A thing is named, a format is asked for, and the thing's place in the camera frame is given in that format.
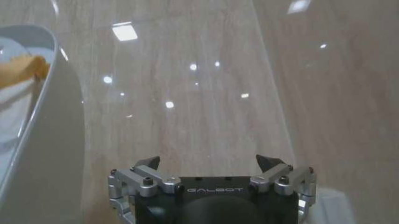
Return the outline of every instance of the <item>logo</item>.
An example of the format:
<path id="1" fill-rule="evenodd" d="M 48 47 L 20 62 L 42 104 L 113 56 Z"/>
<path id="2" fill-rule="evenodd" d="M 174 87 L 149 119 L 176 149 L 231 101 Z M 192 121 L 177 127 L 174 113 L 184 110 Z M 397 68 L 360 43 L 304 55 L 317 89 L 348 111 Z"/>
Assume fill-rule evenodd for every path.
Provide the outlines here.
<path id="1" fill-rule="evenodd" d="M 189 193 L 232 193 L 232 192 L 243 192 L 244 188 L 215 188 L 215 189 L 208 189 L 208 188 L 188 188 L 186 192 Z"/>

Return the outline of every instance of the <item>marble floor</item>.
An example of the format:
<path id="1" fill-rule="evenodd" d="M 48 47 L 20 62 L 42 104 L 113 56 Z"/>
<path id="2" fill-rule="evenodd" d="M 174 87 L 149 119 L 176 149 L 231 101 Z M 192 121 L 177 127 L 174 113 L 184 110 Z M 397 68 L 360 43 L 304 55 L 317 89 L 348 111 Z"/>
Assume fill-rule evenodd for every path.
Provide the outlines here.
<path id="1" fill-rule="evenodd" d="M 105 177 L 160 155 L 176 175 L 313 166 L 359 224 L 399 210 L 399 3 L 2 0 L 0 25 L 60 41 L 84 95 L 84 223 L 117 223 Z"/>

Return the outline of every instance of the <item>screw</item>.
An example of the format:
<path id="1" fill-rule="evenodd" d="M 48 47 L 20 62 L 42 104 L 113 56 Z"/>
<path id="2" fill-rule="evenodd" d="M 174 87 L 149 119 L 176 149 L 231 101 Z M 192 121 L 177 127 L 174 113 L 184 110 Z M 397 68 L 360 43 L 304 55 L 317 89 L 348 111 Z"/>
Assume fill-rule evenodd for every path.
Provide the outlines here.
<path id="1" fill-rule="evenodd" d="M 142 185 L 144 185 L 144 186 L 150 186 L 150 185 L 153 185 L 153 179 L 152 179 L 150 177 L 145 177 L 145 178 L 142 179 Z"/>
<path id="2" fill-rule="evenodd" d="M 280 179 L 279 179 L 279 182 L 281 184 L 288 184 L 289 183 L 289 178 L 287 176 L 281 176 Z"/>
<path id="3" fill-rule="evenodd" d="M 116 169 L 112 169 L 109 172 L 110 176 L 114 176 L 114 173 L 116 173 Z"/>
<path id="4" fill-rule="evenodd" d="M 253 179 L 259 182 L 264 181 L 264 177 L 261 177 L 261 176 L 255 176 Z"/>

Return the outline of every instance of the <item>silver metal bracket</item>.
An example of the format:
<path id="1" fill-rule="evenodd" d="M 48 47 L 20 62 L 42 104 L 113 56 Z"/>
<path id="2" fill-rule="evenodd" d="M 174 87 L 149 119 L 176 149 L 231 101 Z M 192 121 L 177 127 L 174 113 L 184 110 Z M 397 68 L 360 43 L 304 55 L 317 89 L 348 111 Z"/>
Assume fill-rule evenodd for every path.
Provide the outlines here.
<path id="1" fill-rule="evenodd" d="M 275 180 L 288 173 L 289 166 L 280 163 L 263 174 L 252 176 L 249 179 L 249 184 L 257 188 L 259 193 L 264 193 L 268 191 L 269 185 L 273 184 Z"/>
<path id="2" fill-rule="evenodd" d="M 156 180 L 158 187 L 161 188 L 162 192 L 166 194 L 174 194 L 181 180 L 178 177 L 162 175 L 154 169 L 149 168 L 148 166 L 140 165 L 133 169 L 134 173 L 142 176 L 148 176 Z"/>
<path id="3" fill-rule="evenodd" d="M 316 174 L 312 168 L 292 169 L 291 166 L 280 163 L 261 175 L 252 176 L 249 184 L 256 187 L 259 193 L 267 192 L 272 184 L 279 195 L 288 196 L 296 192 L 299 196 L 297 222 L 304 221 L 309 207 L 316 201 Z"/>
<path id="4" fill-rule="evenodd" d="M 136 219 L 129 204 L 133 197 L 152 197 L 157 187 L 168 194 L 174 194 L 181 181 L 178 177 L 161 175 L 146 165 L 130 169 L 113 170 L 108 176 L 109 204 L 117 210 L 117 216 L 124 224 L 134 224 Z"/>

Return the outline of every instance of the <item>beige floor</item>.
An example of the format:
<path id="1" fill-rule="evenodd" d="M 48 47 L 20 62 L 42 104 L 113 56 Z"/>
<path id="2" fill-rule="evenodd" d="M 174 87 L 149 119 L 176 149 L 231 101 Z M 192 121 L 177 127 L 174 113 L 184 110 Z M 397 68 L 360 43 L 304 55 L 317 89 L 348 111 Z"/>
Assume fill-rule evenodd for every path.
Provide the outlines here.
<path id="1" fill-rule="evenodd" d="M 2 0 L 0 24 L 53 30 L 80 76 L 85 223 L 117 223 L 109 169 L 160 155 L 164 172 L 248 175 L 260 172 L 256 153 L 313 166 L 320 185 L 347 193 L 357 223 L 396 223 L 397 8 L 395 0 Z M 136 40 L 117 39 L 120 22 Z"/>

